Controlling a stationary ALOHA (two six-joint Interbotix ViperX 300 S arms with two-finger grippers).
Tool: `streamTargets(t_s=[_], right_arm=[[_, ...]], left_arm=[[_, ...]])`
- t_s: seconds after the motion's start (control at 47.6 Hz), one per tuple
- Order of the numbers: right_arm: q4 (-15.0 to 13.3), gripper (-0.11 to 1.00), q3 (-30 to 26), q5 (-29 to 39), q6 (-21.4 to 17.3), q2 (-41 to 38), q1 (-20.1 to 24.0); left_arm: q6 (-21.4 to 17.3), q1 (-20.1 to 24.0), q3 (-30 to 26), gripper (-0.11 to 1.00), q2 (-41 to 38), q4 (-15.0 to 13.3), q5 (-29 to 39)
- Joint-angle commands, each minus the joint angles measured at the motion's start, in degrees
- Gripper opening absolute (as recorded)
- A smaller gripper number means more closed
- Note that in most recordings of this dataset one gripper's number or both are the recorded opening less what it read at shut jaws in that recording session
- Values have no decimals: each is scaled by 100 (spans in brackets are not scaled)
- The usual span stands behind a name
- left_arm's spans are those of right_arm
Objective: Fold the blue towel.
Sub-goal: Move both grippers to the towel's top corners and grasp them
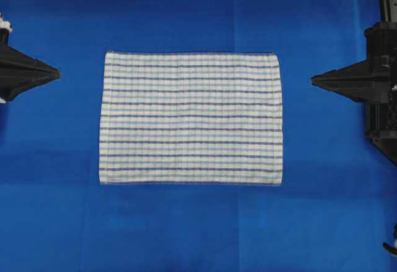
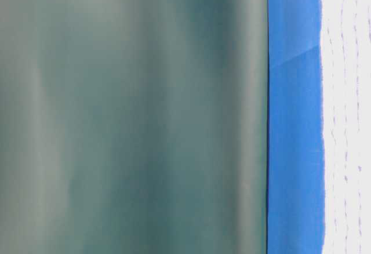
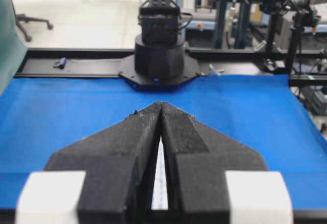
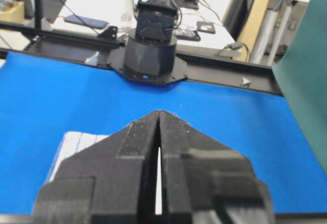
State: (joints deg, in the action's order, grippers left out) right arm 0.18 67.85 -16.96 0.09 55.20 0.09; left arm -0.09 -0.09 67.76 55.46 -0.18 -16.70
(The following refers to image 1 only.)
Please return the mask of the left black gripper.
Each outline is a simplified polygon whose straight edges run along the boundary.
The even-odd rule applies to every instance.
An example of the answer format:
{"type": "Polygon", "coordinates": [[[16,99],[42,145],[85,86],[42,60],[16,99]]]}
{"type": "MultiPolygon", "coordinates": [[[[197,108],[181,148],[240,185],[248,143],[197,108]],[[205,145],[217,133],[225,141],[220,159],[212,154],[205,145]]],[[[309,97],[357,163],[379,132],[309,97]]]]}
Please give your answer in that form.
{"type": "Polygon", "coordinates": [[[58,79],[60,72],[56,68],[1,43],[1,99],[4,101],[13,101],[21,93],[58,79]],[[18,80],[17,69],[43,71],[52,76],[18,80]]]}

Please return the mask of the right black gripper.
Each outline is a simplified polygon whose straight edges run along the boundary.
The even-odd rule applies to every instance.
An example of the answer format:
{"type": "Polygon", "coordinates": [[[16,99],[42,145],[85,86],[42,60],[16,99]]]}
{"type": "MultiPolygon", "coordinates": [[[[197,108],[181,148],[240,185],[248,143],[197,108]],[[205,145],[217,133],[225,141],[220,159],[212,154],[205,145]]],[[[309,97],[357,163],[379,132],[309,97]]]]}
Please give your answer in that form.
{"type": "Polygon", "coordinates": [[[331,70],[313,76],[311,83],[313,86],[334,92],[355,102],[396,102],[396,55],[381,55],[339,70],[331,70]],[[369,90],[366,87],[360,88],[352,83],[343,82],[344,80],[361,80],[366,77],[370,80],[369,90]]]}

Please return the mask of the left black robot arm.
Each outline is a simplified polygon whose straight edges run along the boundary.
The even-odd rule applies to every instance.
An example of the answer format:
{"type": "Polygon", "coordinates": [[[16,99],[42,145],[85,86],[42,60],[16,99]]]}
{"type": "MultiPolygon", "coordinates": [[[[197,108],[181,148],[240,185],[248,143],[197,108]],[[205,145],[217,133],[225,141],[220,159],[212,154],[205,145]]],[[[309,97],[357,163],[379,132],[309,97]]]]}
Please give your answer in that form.
{"type": "Polygon", "coordinates": [[[60,72],[8,45],[12,24],[1,17],[1,103],[60,78],[60,72]]]}

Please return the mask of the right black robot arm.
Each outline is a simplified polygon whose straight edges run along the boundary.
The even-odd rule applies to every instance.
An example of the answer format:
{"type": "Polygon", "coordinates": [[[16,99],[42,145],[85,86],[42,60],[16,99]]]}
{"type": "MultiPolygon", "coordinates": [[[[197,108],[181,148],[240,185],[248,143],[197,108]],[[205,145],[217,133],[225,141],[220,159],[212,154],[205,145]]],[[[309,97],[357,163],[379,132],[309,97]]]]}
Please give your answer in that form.
{"type": "Polygon", "coordinates": [[[396,138],[396,24],[365,30],[367,59],[311,78],[311,84],[367,106],[366,136],[396,138]]]}

